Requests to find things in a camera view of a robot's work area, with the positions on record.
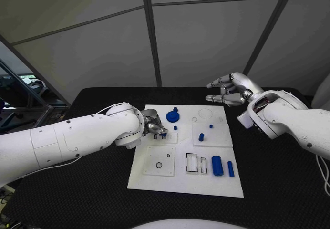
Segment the white curtain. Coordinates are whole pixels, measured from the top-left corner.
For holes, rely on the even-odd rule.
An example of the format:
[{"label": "white curtain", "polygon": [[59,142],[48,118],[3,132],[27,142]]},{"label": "white curtain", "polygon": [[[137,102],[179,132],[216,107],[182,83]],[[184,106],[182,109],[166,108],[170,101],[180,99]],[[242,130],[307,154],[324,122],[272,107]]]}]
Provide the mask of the white curtain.
[{"label": "white curtain", "polygon": [[330,111],[330,75],[318,86],[316,96],[311,102],[313,109],[323,109]]}]

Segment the white cable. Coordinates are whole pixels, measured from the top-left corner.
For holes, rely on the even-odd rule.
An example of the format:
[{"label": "white cable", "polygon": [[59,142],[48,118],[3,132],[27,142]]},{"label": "white cable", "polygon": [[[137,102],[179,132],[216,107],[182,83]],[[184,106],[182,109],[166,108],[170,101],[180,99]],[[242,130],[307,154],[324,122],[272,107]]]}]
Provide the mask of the white cable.
[{"label": "white cable", "polygon": [[75,161],[72,161],[71,163],[66,163],[66,164],[59,165],[59,166],[52,166],[52,167],[48,167],[48,168],[42,168],[42,169],[36,170],[35,172],[27,173],[26,175],[20,176],[16,180],[19,180],[20,178],[29,176],[29,175],[33,174],[33,173],[40,172],[42,170],[46,170],[46,169],[50,169],[50,168],[58,168],[58,167],[61,167],[61,166],[66,166],[66,165],[72,164],[73,162],[76,162],[79,159],[81,159],[81,157],[79,157]]},{"label": "white cable", "polygon": [[102,112],[104,110],[107,110],[108,108],[111,108],[111,107],[114,107],[114,106],[118,106],[118,105],[122,105],[124,104],[124,102],[122,103],[118,103],[118,104],[114,104],[114,105],[111,105],[111,106],[108,106],[105,109],[102,109],[99,112]]},{"label": "white cable", "polygon": [[317,162],[317,165],[318,165],[318,168],[320,168],[320,171],[321,171],[323,180],[324,180],[324,191],[326,191],[327,195],[330,196],[329,188],[327,188],[327,187],[330,187],[330,184],[329,184],[329,166],[327,166],[327,163],[326,163],[326,161],[324,161],[321,156],[320,156],[320,158],[321,158],[321,162],[323,162],[324,167],[326,167],[327,175],[324,175],[324,172],[323,172],[323,169],[321,169],[321,165],[320,165],[320,161],[318,161],[318,156],[316,155],[316,162]]},{"label": "white cable", "polygon": [[16,223],[9,229],[13,229],[16,226],[19,226],[22,223]]}]

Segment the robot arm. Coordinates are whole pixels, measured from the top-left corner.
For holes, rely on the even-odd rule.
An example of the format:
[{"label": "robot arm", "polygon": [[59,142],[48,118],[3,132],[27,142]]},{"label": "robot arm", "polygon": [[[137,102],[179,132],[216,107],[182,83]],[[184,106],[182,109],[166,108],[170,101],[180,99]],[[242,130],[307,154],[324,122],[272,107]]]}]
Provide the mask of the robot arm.
[{"label": "robot arm", "polygon": [[290,133],[306,150],[330,159],[329,111],[308,110],[285,91],[264,91],[241,73],[219,78],[208,88],[216,85],[220,85],[220,95],[208,95],[208,101],[229,106],[244,104],[245,100],[249,102],[246,111],[238,116],[245,128],[257,126],[271,139]]},{"label": "robot arm", "polygon": [[138,111],[122,103],[105,115],[0,135],[0,187],[27,173],[99,151],[112,142],[134,148],[148,132],[167,134],[157,111]]}]

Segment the table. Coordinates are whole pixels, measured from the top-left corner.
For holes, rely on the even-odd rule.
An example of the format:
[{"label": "table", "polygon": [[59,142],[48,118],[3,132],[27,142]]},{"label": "table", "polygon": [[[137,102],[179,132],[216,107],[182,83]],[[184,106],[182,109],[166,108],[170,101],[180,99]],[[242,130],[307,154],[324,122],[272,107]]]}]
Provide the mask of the table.
[{"label": "table", "polygon": [[[265,88],[281,89],[306,102],[297,90]],[[210,105],[209,94],[219,94],[219,89],[88,88],[65,119],[94,114],[122,101],[140,110],[146,104]],[[254,229],[329,228],[330,198],[316,156],[288,134],[269,140],[257,128],[246,130],[236,120],[245,109],[246,104],[225,106],[245,198],[127,189],[135,149],[112,144],[76,163],[26,177],[3,213],[43,229],[131,228],[173,218],[208,219]]]}]

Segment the metal pole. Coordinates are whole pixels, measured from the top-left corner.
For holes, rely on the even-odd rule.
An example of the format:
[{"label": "metal pole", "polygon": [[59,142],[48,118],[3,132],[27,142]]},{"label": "metal pole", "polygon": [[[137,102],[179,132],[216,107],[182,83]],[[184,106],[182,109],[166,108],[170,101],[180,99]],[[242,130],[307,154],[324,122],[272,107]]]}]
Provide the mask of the metal pole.
[{"label": "metal pole", "polygon": [[33,98],[36,99],[36,101],[43,105],[45,108],[52,108],[52,106],[46,103],[46,101],[43,100],[43,98],[39,96],[39,94],[33,91],[33,89],[30,88],[30,86],[26,84],[26,82],[22,80],[22,78],[19,77],[19,75],[14,73],[14,71],[12,70],[12,68],[7,66],[7,64],[3,62],[3,60],[0,59],[0,67],[3,68],[3,70],[7,72],[7,74],[20,82],[22,87],[24,88],[24,90],[30,93],[30,95],[33,96]]}]

